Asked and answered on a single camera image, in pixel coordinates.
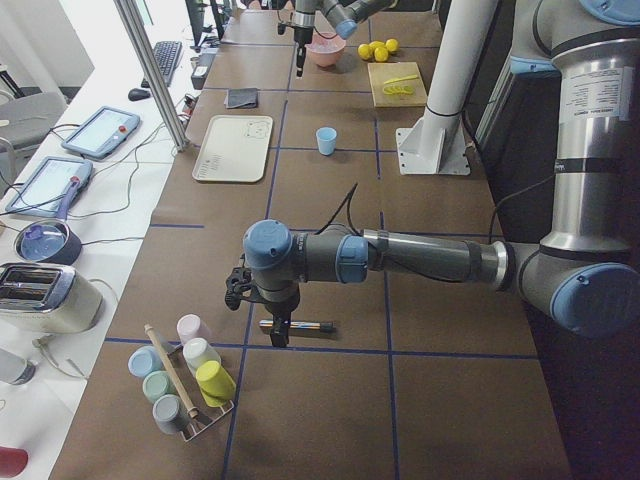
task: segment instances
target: white tray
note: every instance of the white tray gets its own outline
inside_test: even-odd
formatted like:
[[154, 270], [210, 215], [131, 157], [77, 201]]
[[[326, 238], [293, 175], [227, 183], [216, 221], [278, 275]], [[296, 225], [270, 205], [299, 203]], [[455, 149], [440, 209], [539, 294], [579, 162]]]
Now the white tray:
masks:
[[257, 182], [264, 176], [273, 119], [216, 115], [209, 122], [193, 169], [199, 182]]

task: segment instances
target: yellow cup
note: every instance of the yellow cup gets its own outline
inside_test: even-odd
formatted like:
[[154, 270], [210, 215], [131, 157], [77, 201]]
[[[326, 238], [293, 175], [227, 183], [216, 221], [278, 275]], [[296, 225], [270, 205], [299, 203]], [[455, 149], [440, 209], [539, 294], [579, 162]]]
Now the yellow cup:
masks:
[[236, 393], [236, 382], [220, 362], [209, 360], [196, 370], [196, 381], [204, 401], [210, 407], [220, 407]]

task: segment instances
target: marker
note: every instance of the marker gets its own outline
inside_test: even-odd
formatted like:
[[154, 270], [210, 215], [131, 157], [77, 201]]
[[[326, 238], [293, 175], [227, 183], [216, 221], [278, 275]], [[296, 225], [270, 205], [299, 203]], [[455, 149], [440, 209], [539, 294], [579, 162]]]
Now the marker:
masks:
[[[273, 320], [260, 320], [260, 328], [273, 327]], [[293, 330], [317, 330], [322, 333], [333, 333], [333, 322], [291, 322], [289, 328]]]

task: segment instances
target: wooden cutting board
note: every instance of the wooden cutting board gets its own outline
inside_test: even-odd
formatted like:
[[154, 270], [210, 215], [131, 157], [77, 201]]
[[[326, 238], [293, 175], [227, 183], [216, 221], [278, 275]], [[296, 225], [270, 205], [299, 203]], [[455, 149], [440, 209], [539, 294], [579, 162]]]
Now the wooden cutting board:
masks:
[[[427, 104], [427, 91], [422, 82], [420, 69], [416, 62], [370, 63], [369, 83], [373, 93], [373, 105], [376, 107], [424, 107]], [[413, 95], [386, 95], [382, 88], [384, 82], [391, 78], [418, 75], [413, 80], [403, 80], [391, 85], [408, 85], [413, 87]]]

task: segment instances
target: yellow lemon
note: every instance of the yellow lemon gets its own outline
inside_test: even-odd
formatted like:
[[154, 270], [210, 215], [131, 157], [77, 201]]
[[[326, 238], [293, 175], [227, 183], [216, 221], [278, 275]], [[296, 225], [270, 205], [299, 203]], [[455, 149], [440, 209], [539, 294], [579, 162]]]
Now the yellow lemon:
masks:
[[387, 60], [389, 60], [389, 50], [387, 50], [385, 47], [378, 47], [373, 52], [373, 56], [376, 59], [376, 62], [386, 62]]
[[362, 45], [358, 46], [358, 56], [363, 60], [371, 60], [371, 57], [373, 56], [373, 50], [371, 50], [371, 47], [368, 43], [363, 43]]
[[398, 51], [398, 49], [400, 48], [400, 44], [398, 43], [398, 41], [395, 38], [390, 38], [389, 40], [387, 40], [384, 43], [384, 46], [387, 47], [387, 50], [391, 54], [396, 53]]
[[376, 48], [378, 47], [384, 47], [384, 42], [381, 42], [380, 40], [374, 40], [373, 42], [371, 42], [369, 44], [369, 46], [371, 47], [371, 51], [375, 52]]

